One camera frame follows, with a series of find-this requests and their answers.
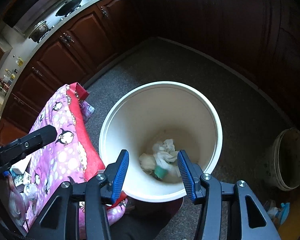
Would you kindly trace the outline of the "teal fuzzy cloth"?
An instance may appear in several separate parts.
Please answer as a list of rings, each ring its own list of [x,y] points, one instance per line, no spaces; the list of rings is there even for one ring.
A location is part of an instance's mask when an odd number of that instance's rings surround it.
[[[153,174],[156,179],[163,180],[167,176],[168,170],[166,170],[160,166],[156,166]]]

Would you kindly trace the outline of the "white trash bucket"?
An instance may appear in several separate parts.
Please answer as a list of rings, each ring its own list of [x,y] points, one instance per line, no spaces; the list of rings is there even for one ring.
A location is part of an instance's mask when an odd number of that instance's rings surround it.
[[[122,150],[129,153],[123,191],[129,197],[162,203],[185,196],[181,178],[157,180],[142,170],[139,157],[153,154],[153,145],[173,140],[205,173],[212,173],[221,155],[223,132],[213,104],[198,90],[178,82],[140,86],[123,96],[107,114],[99,138],[105,165]]]

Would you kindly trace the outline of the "brown lower kitchen cabinets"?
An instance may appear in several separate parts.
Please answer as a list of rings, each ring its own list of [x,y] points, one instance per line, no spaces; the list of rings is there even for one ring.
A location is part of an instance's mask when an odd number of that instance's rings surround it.
[[[34,50],[0,110],[0,146],[28,133],[64,84],[88,87],[128,51],[123,25],[128,0],[96,0],[71,16]]]

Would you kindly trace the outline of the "pink penguin table cloth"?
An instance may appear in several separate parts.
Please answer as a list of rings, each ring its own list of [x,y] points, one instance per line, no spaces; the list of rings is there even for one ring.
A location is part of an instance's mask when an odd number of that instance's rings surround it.
[[[86,102],[88,95],[77,82],[59,88],[31,127],[35,131],[53,126],[57,131],[55,141],[12,165],[14,175],[31,177],[25,184],[28,202],[21,215],[21,226],[26,231],[62,182],[72,178],[76,183],[83,183],[105,169],[85,129],[94,112]]]

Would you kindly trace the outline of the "crumpled white tissue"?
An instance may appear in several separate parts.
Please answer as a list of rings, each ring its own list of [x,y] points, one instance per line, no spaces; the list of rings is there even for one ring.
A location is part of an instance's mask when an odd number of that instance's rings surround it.
[[[177,165],[177,155],[179,151],[175,149],[173,139],[166,139],[163,142],[156,142],[152,147],[152,151],[156,166],[160,166],[168,170],[167,176],[169,175],[174,178],[181,177]]]

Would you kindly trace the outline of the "dark sauce bottle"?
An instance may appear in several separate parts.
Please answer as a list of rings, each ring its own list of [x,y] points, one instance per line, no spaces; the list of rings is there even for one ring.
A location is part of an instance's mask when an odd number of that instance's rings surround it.
[[[7,82],[5,82],[2,78],[0,78],[0,84],[4,91],[7,92],[9,90],[10,85]]]

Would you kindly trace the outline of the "yellow oil bottle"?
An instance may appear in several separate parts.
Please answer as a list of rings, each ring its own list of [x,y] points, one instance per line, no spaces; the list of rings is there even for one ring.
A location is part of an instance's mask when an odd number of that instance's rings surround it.
[[[13,58],[15,59],[15,63],[16,63],[19,67],[21,67],[21,66],[24,64],[24,62],[23,62],[23,60],[22,60],[21,57],[17,57],[17,56],[15,56],[15,55],[13,55]]]

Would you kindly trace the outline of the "blue spray bottle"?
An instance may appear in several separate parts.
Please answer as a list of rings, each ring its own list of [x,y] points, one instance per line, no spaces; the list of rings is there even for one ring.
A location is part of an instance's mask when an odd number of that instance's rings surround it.
[[[290,211],[290,203],[281,203],[277,207],[274,200],[266,201],[263,207],[276,228],[280,227],[286,221]]]

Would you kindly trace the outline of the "old dirty bucket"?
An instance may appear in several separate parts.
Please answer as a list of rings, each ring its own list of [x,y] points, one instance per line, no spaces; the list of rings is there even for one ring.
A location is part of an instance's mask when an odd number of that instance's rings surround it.
[[[263,178],[268,185],[282,191],[300,186],[300,131],[289,128],[282,131],[266,150]]]

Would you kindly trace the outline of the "steel cooking pot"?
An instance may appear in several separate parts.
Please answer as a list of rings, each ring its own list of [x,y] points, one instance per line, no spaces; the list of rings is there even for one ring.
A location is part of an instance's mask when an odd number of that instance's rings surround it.
[[[46,21],[40,21],[34,26],[33,30],[29,35],[29,39],[31,39],[33,42],[39,43],[39,41],[44,37],[44,35],[50,30],[51,28],[48,26]]]

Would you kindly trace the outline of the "steel range hood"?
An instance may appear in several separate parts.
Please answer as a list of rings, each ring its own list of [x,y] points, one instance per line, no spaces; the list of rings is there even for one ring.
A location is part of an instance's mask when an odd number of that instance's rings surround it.
[[[2,17],[20,35],[29,36],[34,26],[68,0],[15,0]]]

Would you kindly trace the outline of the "black wok pan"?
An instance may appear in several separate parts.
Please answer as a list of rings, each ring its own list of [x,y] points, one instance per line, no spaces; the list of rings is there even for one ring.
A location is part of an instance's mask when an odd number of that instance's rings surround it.
[[[82,0],[69,0],[63,4],[62,7],[56,12],[55,16],[67,16],[73,12],[77,7],[80,7]]]

